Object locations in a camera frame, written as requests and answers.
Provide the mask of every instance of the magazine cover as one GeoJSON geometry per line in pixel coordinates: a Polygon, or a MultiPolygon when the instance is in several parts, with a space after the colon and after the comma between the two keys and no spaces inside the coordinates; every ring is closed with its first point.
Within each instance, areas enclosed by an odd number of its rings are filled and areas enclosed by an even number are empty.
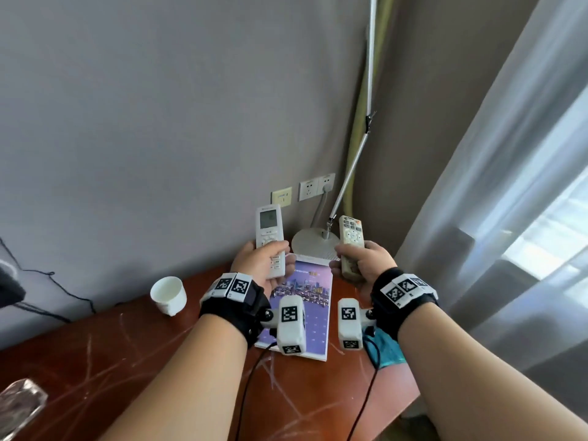
{"type": "MultiPolygon", "coordinates": [[[[280,299],[285,295],[299,295],[304,300],[306,315],[306,353],[299,356],[327,360],[329,342],[329,310],[333,274],[329,261],[304,255],[296,256],[294,274],[272,291],[269,303],[278,309],[280,299]]],[[[276,339],[265,329],[259,336],[256,347],[265,348],[276,339]]]]}

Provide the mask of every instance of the gray wall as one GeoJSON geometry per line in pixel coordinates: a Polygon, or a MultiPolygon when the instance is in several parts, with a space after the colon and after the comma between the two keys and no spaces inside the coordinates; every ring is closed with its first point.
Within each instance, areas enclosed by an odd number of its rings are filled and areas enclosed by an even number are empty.
{"type": "MultiPolygon", "coordinates": [[[[2,0],[0,236],[99,309],[230,259],[270,191],[341,181],[367,2],[2,0]]],[[[286,233],[317,204],[285,209],[286,233]]],[[[0,348],[55,325],[2,309],[0,348]]]]}
{"type": "Polygon", "coordinates": [[[538,0],[401,0],[354,213],[396,253],[538,0]]]}

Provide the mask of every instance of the teal cloth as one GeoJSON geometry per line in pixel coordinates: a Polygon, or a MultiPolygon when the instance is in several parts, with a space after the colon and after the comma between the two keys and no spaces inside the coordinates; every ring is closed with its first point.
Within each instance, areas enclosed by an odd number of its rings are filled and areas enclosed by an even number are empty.
{"type": "MultiPolygon", "coordinates": [[[[398,342],[392,339],[388,333],[385,333],[379,328],[375,329],[375,333],[372,336],[368,336],[364,331],[364,337],[374,341],[380,350],[380,369],[387,367],[388,365],[394,365],[396,363],[405,363],[406,359],[398,342]]],[[[371,363],[374,368],[378,365],[378,353],[373,345],[369,342],[364,342],[364,348],[367,351],[371,363]]]]}

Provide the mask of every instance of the lamp base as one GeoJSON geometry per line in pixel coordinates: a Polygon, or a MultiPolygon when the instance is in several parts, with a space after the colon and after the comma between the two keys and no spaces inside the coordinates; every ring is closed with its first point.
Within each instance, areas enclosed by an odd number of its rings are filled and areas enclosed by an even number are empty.
{"type": "Polygon", "coordinates": [[[323,232],[326,232],[326,230],[319,228],[298,231],[292,239],[292,251],[295,254],[337,260],[338,257],[334,247],[339,244],[339,237],[331,231],[329,238],[325,240],[323,232]]]}

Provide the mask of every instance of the black cable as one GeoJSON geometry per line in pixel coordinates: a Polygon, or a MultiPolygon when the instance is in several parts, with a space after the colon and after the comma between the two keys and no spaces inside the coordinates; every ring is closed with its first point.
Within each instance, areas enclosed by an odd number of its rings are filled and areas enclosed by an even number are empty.
{"type": "Polygon", "coordinates": [[[90,299],[85,299],[84,297],[79,297],[75,294],[71,294],[67,289],[65,289],[63,286],[61,286],[61,284],[59,282],[57,282],[53,276],[55,275],[55,272],[53,271],[49,271],[49,272],[45,272],[45,271],[41,271],[38,269],[23,269],[21,264],[18,262],[17,258],[14,256],[14,254],[10,251],[10,249],[8,249],[8,246],[6,245],[6,243],[4,242],[4,240],[2,240],[2,237],[0,237],[0,246],[2,246],[4,248],[4,250],[6,252],[8,252],[8,255],[10,255],[10,258],[12,259],[12,261],[14,262],[14,264],[23,272],[36,272],[39,274],[43,274],[49,277],[49,280],[53,281],[53,283],[55,283],[55,285],[61,289],[63,292],[65,292],[68,296],[73,297],[74,299],[78,299],[78,300],[83,300],[84,302],[88,302],[90,304],[90,310],[92,310],[92,314],[96,314],[96,308],[94,308],[94,302],[90,299]]]}
{"type": "Polygon", "coordinates": [[[377,366],[376,370],[373,372],[373,376],[371,377],[371,382],[369,383],[369,387],[367,388],[366,399],[364,399],[364,404],[362,405],[362,408],[359,410],[359,413],[357,414],[357,418],[355,418],[355,422],[353,423],[353,426],[351,427],[351,431],[349,432],[349,436],[347,437],[347,441],[350,441],[351,437],[353,436],[353,431],[355,430],[355,426],[359,422],[359,418],[361,418],[362,413],[364,412],[364,409],[366,407],[366,404],[368,403],[369,394],[371,393],[371,387],[373,386],[373,383],[376,380],[376,375],[378,374],[378,370],[380,369],[380,349],[378,348],[378,345],[376,345],[376,343],[373,340],[368,339],[366,337],[364,337],[364,343],[365,342],[371,343],[373,345],[373,347],[376,349],[376,352],[378,353],[378,366],[377,366]]]}
{"type": "Polygon", "coordinates": [[[249,387],[249,383],[251,382],[251,378],[255,373],[255,369],[257,368],[258,363],[260,363],[261,358],[265,355],[265,353],[273,346],[276,346],[277,342],[270,343],[266,348],[263,349],[261,354],[259,355],[258,359],[255,361],[254,367],[251,369],[251,373],[247,378],[247,382],[245,383],[245,388],[243,390],[243,398],[241,399],[241,409],[239,410],[239,422],[237,423],[237,431],[235,433],[235,441],[239,441],[239,430],[241,430],[241,418],[243,418],[243,409],[245,408],[245,396],[247,395],[247,387],[249,387]]]}
{"type": "Polygon", "coordinates": [[[38,306],[34,306],[34,305],[28,304],[26,302],[15,303],[12,306],[14,306],[18,309],[22,309],[23,311],[33,313],[33,314],[39,314],[40,316],[52,317],[54,319],[62,321],[63,323],[72,323],[72,321],[66,317],[60,316],[58,314],[50,313],[49,311],[45,311],[44,309],[41,309],[38,306]]]}

